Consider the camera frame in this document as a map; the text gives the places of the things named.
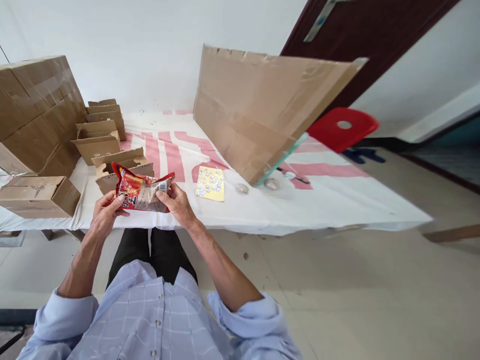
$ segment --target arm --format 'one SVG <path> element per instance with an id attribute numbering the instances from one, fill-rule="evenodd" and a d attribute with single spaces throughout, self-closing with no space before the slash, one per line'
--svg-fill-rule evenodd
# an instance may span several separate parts
<path id="1" fill-rule="evenodd" d="M 55 289 L 48 303 L 38 309 L 33 335 L 22 349 L 19 359 L 66 359 L 88 330 L 99 307 L 92 295 L 95 272 L 105 239 L 117 216 L 129 216 L 119 209 L 123 195 L 106 206 L 115 195 L 109 192 L 95 203 L 93 220 L 70 270 Z"/>
<path id="2" fill-rule="evenodd" d="M 70 270 L 58 287 L 57 294 L 60 297 L 80 299 L 92 294 L 95 272 L 99 265 L 102 248 L 114 227 L 115 219 L 117 216 L 130 216 L 125 210 L 119 209 L 124 202 L 124 195 L 120 195 L 110 205 L 106 206 L 114 195 L 115 191 L 110 191 L 95 203 L 90 229 L 88 229 L 81 242 L 80 251 L 73 259 Z"/>
<path id="3" fill-rule="evenodd" d="M 230 311 L 236 312 L 244 304 L 264 298 L 197 219 L 187 194 L 176 183 L 170 185 L 168 194 L 157 191 L 156 195 L 190 234 L 208 266 L 221 300 Z"/>
<path id="4" fill-rule="evenodd" d="M 262 295 L 225 254 L 205 226 L 197 219 L 187 194 L 172 183 L 168 194 L 157 197 L 190 234 L 207 263 L 217 289 L 207 300 L 220 325 L 236 336 L 235 358 L 300 359 L 290 337 L 282 309 L 267 294 Z"/>

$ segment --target white tablecloth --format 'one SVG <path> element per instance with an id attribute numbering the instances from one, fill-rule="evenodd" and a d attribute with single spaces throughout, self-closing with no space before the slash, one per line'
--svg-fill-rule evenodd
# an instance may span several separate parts
<path id="1" fill-rule="evenodd" d="M 124 114 L 124 119 L 128 140 L 122 142 L 122 149 L 143 147 L 147 159 L 154 163 L 156 175 L 175 171 L 178 185 L 188 194 L 195 214 L 209 229 L 281 236 L 300 230 L 355 225 L 399 231 L 431 220 L 423 211 L 312 138 L 282 165 L 305 176 L 310 185 L 288 180 L 280 171 L 275 171 L 272 177 L 279 181 L 279 190 L 249 186 L 249 194 L 240 194 L 235 186 L 247 185 L 247 182 L 228 168 L 224 171 L 225 201 L 199 198 L 195 195 L 198 173 L 192 173 L 193 168 L 204 163 L 213 168 L 227 165 L 193 115 L 188 111 Z M 73 218 L 23 219 L 0 207 L 0 231 L 88 229 L 94 203 L 102 196 L 95 183 L 95 170 L 80 159 L 70 177 L 81 192 Z M 7 182 L 7 176 L 0 176 L 0 185 Z M 179 225 L 171 214 L 130 211 L 130 217 L 118 218 L 114 227 L 172 230 Z"/>

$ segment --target yellow blister pack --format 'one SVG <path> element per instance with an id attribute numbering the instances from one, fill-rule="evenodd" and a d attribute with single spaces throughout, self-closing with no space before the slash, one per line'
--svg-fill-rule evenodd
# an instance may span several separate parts
<path id="1" fill-rule="evenodd" d="M 200 198 L 224 201 L 225 200 L 225 177 L 224 171 L 212 167 L 200 166 L 196 195 Z"/>

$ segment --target snack bag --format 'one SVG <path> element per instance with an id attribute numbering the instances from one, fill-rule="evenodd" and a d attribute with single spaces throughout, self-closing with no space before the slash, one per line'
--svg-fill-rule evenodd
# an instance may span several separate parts
<path id="1" fill-rule="evenodd" d="M 164 193 L 170 188 L 175 179 L 175 173 L 171 172 L 162 178 L 146 175 L 136 175 L 129 169 L 117 162 L 112 162 L 111 167 L 118 176 L 116 185 L 116 196 L 125 195 L 125 201 L 121 209 L 154 211 L 158 213 L 169 213 L 168 207 L 155 195 L 157 190 Z"/>

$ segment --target black pants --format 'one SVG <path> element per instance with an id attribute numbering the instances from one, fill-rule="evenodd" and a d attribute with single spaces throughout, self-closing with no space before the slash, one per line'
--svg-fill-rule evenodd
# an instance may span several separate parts
<path id="1" fill-rule="evenodd" d="M 154 228 L 151 230 L 150 242 L 151 254 L 148 229 L 131 228 L 123 231 L 120 245 L 111 264 L 107 288 L 120 268 L 136 259 L 150 263 L 156 275 L 163 277 L 167 283 L 175 283 L 180 267 L 188 271 L 196 283 L 199 283 L 197 273 L 174 230 Z"/>

